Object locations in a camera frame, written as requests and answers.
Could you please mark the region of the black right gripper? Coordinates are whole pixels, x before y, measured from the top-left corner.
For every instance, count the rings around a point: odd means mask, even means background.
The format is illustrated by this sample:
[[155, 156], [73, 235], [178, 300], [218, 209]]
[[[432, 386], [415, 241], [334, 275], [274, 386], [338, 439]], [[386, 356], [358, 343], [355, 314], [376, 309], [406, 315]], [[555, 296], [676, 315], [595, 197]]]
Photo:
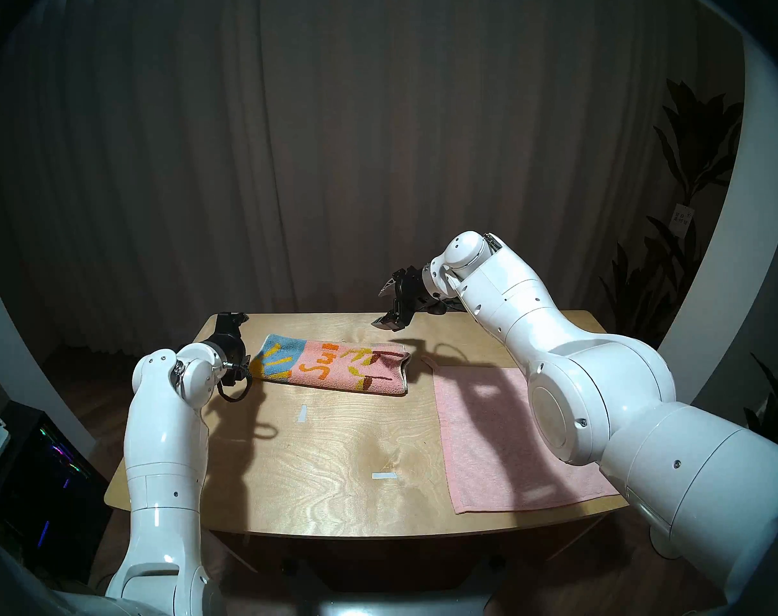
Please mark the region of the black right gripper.
[[392, 273], [378, 293], [378, 297], [394, 297], [392, 312], [376, 318], [371, 325], [376, 329], [398, 332], [405, 329], [419, 312], [433, 315], [464, 312], [464, 305], [456, 297], [445, 297], [439, 290], [427, 288], [424, 280], [431, 279], [431, 275], [429, 266], [421, 269], [410, 266]]

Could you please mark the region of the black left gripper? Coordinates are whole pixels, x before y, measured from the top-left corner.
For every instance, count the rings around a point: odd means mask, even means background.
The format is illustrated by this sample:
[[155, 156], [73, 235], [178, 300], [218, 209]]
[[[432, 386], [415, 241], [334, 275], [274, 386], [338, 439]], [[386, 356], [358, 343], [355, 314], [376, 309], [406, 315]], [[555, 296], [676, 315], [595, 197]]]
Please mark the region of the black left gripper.
[[247, 314], [242, 312], [219, 312], [213, 333], [203, 341], [218, 349], [223, 358], [225, 373], [220, 384], [254, 379], [248, 368], [251, 355], [247, 355], [240, 331], [240, 326], [247, 321]]

